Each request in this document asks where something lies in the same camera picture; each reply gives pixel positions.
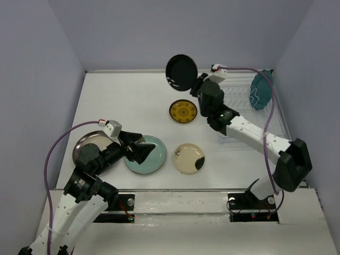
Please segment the yellow patterned plate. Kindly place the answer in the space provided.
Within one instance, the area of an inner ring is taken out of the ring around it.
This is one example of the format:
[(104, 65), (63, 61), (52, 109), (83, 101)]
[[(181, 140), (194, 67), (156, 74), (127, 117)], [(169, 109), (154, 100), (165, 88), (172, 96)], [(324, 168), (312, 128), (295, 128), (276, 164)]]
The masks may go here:
[(172, 120), (181, 124), (190, 123), (198, 114), (196, 105), (187, 99), (174, 101), (168, 112)]

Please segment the teal scalloped plate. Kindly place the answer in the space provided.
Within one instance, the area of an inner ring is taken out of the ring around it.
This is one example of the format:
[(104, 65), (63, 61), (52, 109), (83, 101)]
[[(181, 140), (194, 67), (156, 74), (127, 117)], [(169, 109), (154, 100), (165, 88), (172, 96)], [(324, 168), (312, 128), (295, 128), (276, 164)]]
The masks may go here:
[(268, 81), (261, 75), (257, 74), (250, 86), (249, 99), (251, 106), (256, 111), (264, 109), (272, 98), (272, 90)]

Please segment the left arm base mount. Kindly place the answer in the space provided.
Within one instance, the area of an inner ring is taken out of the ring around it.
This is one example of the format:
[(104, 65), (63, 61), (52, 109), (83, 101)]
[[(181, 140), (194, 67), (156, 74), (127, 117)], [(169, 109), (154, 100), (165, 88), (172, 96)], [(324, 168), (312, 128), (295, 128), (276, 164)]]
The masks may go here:
[(94, 223), (134, 223), (135, 193), (122, 192), (114, 206), (109, 206), (93, 222)]

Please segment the light blue floral plate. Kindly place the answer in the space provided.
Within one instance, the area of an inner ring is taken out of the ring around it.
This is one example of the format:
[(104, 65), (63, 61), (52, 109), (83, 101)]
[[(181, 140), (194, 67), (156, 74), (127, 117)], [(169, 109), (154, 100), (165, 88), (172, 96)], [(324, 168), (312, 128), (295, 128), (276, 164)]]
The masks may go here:
[(165, 162), (166, 147), (159, 138), (151, 135), (144, 135), (139, 142), (146, 145), (155, 145), (155, 148), (142, 164), (138, 164), (135, 161), (129, 161), (126, 157), (124, 157), (125, 165), (134, 173), (141, 175), (151, 174), (157, 171)]

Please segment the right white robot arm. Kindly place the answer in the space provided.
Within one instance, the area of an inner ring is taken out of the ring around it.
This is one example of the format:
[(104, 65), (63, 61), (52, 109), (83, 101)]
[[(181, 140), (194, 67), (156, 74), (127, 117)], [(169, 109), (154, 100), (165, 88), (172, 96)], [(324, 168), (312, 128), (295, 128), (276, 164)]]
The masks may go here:
[(294, 192), (298, 188), (312, 170), (308, 147), (301, 139), (291, 141), (266, 132), (224, 105), (224, 92), (219, 86), (224, 79), (203, 73), (193, 80), (190, 94), (198, 99), (201, 115), (212, 129), (245, 143), (262, 153), (266, 163), (275, 164), (273, 172), (255, 180), (244, 193), (245, 204), (257, 208), (276, 192)]

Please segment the beige ink-painted plate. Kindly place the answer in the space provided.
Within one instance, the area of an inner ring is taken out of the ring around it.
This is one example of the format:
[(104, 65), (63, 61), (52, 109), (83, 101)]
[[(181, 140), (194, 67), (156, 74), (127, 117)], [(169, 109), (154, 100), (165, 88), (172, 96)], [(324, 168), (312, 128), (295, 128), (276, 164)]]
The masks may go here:
[(194, 174), (205, 164), (205, 152), (196, 144), (184, 143), (173, 152), (172, 162), (182, 174)]

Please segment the black plate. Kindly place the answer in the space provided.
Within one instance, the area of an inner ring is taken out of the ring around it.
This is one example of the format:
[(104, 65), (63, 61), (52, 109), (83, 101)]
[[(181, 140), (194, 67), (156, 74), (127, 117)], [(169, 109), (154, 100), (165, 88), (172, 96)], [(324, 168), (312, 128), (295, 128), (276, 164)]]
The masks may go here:
[(177, 91), (190, 90), (198, 77), (198, 69), (187, 55), (178, 54), (173, 56), (166, 65), (166, 80)]

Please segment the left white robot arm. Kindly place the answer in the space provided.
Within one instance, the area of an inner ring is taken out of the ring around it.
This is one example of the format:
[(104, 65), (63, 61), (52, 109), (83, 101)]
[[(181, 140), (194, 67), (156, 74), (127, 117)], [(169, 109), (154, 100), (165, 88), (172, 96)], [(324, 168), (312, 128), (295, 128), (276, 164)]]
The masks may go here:
[(79, 237), (104, 211), (116, 207), (118, 189), (99, 175), (121, 158), (142, 164), (155, 145), (143, 142), (140, 133), (120, 132), (117, 142), (100, 150), (94, 143), (83, 145), (59, 204), (50, 212), (49, 222), (36, 240), (20, 254), (72, 254)]

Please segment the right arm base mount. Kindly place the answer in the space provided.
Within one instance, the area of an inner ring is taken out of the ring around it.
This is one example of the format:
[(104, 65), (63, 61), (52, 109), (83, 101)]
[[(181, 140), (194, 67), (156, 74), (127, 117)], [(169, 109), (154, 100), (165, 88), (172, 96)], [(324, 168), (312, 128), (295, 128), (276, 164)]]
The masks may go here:
[(255, 202), (247, 202), (243, 200), (244, 198), (244, 193), (228, 194), (226, 208), (230, 222), (279, 222), (273, 195)]

